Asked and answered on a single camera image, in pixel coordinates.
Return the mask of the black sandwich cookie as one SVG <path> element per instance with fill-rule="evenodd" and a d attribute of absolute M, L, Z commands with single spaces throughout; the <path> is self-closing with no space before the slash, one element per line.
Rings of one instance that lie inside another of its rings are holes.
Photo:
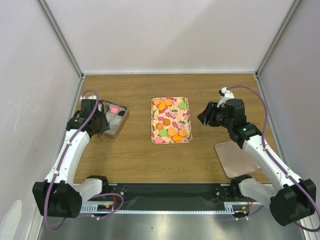
<path fill-rule="evenodd" d="M 122 110 L 122 111 L 119 111 L 117 115 L 123 117 L 125 115 L 125 113 L 126 113 L 126 111 Z"/>
<path fill-rule="evenodd" d="M 109 111 L 109 107 L 108 106 L 104 106 L 104 112 L 107 113 Z"/>

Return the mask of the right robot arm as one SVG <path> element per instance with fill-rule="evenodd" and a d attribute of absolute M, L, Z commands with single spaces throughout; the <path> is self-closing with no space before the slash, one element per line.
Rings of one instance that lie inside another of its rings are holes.
<path fill-rule="evenodd" d="M 250 176 L 241 176 L 230 188 L 236 201 L 249 197 L 270 210 L 281 226 L 287 226 L 313 214 L 319 214 L 316 204 L 316 185 L 303 180 L 269 149 L 262 132 L 247 121 L 241 99 L 227 99 L 224 103 L 210 101 L 197 118 L 203 125 L 224 127 L 230 139 L 249 154 L 267 175 L 268 187 Z"/>

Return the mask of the pink oval cookie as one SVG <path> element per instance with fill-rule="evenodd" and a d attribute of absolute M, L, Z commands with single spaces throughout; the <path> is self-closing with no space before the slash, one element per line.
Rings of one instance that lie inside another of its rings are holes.
<path fill-rule="evenodd" d="M 116 108 L 116 107 L 114 107 L 114 108 L 112 108 L 112 109 L 110 110 L 110 112 L 113 113 L 113 114 L 117 114 L 117 113 L 119 112 L 119 109 Z"/>

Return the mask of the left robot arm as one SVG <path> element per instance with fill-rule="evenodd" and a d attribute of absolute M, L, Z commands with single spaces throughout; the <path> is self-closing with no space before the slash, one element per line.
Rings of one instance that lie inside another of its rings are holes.
<path fill-rule="evenodd" d="M 67 122 L 65 139 L 53 168 L 32 193 L 43 217 L 74 219 L 88 202 L 96 202 L 94 217 L 117 211 L 212 211 L 210 184 L 130 183 L 110 185 L 107 177 L 91 175 L 74 184 L 74 176 L 91 137 L 109 129 L 103 103 L 96 96 L 81 97 L 81 108 Z"/>

